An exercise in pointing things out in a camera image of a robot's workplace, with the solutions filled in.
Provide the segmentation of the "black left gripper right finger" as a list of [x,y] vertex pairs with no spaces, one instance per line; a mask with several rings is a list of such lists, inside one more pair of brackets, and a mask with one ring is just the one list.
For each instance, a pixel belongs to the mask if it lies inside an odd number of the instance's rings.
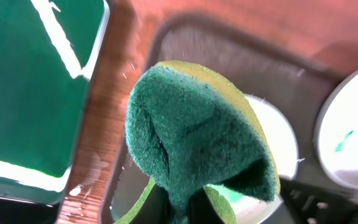
[[224,224],[204,189],[198,190],[190,197],[188,220],[189,224]]

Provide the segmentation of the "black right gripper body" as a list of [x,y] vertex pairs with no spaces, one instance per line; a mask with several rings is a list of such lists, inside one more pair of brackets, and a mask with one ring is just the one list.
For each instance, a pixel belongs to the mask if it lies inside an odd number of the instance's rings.
[[358,224],[358,193],[343,192],[280,180],[280,196],[295,223]]

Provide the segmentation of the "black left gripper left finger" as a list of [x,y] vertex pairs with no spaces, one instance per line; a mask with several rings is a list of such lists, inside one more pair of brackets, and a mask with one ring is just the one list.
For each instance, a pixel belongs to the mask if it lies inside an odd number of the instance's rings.
[[168,224],[170,202],[165,189],[154,185],[132,224]]

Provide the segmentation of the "white plate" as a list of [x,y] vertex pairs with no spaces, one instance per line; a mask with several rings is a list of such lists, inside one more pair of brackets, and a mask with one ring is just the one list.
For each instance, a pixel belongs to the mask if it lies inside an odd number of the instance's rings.
[[358,70],[322,105],[314,144],[325,174],[338,185],[358,189]]
[[[264,131],[272,152],[277,172],[292,179],[298,167],[298,145],[295,133],[286,117],[265,99],[245,95]],[[242,195],[222,185],[209,184],[204,187],[206,194],[224,223],[262,223],[282,205],[281,196],[274,201],[263,202]]]

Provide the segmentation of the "green yellow sponge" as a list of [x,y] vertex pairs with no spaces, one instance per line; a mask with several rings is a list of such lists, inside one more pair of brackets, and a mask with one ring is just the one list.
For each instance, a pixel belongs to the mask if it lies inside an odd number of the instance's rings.
[[121,223],[132,223],[154,185],[168,193],[169,223],[189,223],[190,197],[209,184],[268,203],[280,192],[269,144],[243,92],[202,65],[150,67],[131,91],[125,132],[149,183]]

